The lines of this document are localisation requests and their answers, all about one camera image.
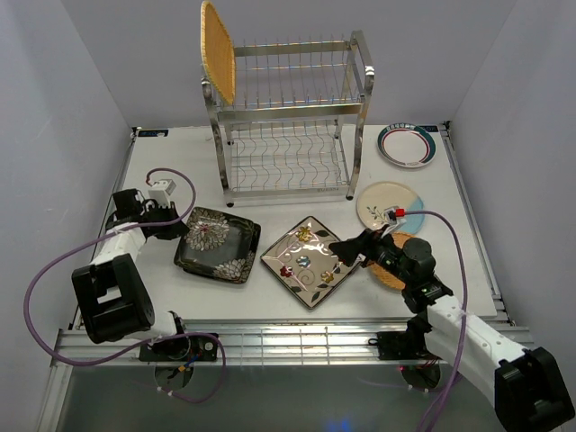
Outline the black floral square plate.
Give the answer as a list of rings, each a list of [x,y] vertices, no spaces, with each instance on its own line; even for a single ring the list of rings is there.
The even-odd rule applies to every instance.
[[[261,226],[213,209],[192,210],[175,251],[174,264],[191,275],[243,284],[253,267]]]

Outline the square woven bamboo plate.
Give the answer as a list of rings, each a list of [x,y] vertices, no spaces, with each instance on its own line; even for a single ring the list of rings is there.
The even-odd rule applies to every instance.
[[[204,70],[225,104],[236,98],[236,56],[232,39],[215,6],[201,5],[201,56]]]

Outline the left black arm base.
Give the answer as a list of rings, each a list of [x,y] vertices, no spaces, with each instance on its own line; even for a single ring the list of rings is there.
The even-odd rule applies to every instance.
[[[214,362],[218,355],[218,333],[209,333],[188,337],[160,339],[153,345],[144,345],[139,349],[141,362],[178,362],[191,361]]]

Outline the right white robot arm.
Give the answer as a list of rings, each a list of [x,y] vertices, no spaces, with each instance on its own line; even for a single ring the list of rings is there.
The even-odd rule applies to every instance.
[[[403,282],[402,297],[414,314],[408,350],[447,361],[486,397],[507,431],[551,431],[574,419],[554,356],[542,347],[528,349],[466,312],[436,277],[436,260],[424,239],[397,247],[391,235],[367,229],[329,248],[346,265],[364,257]]]

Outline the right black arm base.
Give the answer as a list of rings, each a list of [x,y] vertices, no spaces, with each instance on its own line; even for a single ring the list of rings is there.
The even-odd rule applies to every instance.
[[[411,331],[381,331],[368,339],[368,346],[377,349],[379,360],[424,360],[432,355],[424,338]]]

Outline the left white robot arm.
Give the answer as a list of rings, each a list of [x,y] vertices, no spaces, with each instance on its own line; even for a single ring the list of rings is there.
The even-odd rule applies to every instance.
[[[123,338],[160,338],[171,359],[185,357],[191,339],[172,311],[156,312],[136,260],[149,238],[178,239],[188,228],[171,201],[175,186],[162,180],[144,198],[136,189],[112,195],[115,210],[105,224],[107,239],[90,264],[71,279],[89,338],[96,344]]]

